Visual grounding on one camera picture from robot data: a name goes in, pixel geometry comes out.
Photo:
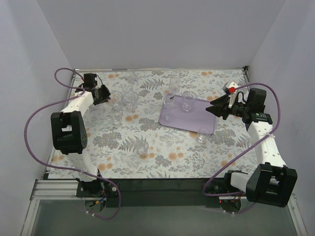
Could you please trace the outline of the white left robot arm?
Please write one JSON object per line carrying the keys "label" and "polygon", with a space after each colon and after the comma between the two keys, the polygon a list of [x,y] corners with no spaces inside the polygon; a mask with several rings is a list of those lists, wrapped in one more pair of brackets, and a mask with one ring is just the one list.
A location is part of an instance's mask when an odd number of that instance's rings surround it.
{"label": "white left robot arm", "polygon": [[75,98],[63,110],[51,114],[51,128],[54,148],[66,155],[79,170],[80,181],[92,182],[99,176],[99,171],[86,151],[88,135],[83,116],[90,106],[108,102],[111,93],[104,84],[97,85],[98,75],[84,74],[83,79]]}

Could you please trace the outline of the tall clear highball glass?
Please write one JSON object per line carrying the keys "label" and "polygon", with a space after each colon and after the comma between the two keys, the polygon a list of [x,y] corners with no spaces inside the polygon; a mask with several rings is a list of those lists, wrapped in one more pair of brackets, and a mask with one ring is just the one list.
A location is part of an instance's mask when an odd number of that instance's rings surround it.
{"label": "tall clear highball glass", "polygon": [[173,71],[170,74],[169,88],[174,94],[177,94],[180,90],[181,73],[180,71]]}

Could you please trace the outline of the clear wine glass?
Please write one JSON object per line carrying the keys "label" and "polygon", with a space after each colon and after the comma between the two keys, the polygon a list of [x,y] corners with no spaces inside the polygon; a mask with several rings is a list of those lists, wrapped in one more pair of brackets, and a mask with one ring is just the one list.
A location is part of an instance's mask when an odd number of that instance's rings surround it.
{"label": "clear wine glass", "polygon": [[182,94],[182,109],[185,112],[190,112],[194,109],[197,95],[193,91],[186,90]]}

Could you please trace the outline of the tall clear champagne flute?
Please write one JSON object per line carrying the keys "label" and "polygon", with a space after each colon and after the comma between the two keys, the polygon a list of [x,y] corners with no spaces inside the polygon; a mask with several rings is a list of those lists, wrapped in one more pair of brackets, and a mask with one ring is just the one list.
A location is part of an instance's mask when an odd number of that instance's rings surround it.
{"label": "tall clear champagne flute", "polygon": [[164,99],[163,103],[165,106],[165,112],[164,112],[164,120],[165,121],[171,121],[173,114],[171,113],[171,108],[174,105],[174,90],[168,88],[164,91]]}

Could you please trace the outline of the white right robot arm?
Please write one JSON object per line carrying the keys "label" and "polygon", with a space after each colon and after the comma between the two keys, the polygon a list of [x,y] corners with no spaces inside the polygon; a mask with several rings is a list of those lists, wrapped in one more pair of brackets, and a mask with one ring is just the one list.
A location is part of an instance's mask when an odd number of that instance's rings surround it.
{"label": "white right robot arm", "polygon": [[297,172],[282,159],[273,135],[273,121],[265,113],[266,91],[252,88],[247,100],[238,100],[235,87],[225,88],[225,95],[211,102],[207,112],[227,119],[240,117],[253,142],[257,168],[249,175],[242,171],[225,173],[223,189],[228,195],[245,193],[254,203],[285,207],[297,181]]}

